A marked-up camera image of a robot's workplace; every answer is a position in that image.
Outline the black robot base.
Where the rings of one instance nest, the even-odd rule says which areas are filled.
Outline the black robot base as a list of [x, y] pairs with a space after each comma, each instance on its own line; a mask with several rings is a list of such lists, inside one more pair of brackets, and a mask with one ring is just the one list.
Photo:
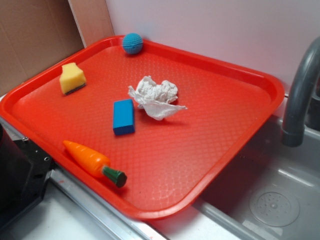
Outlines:
[[0, 228], [44, 198], [52, 157], [32, 140], [12, 140], [0, 127]]

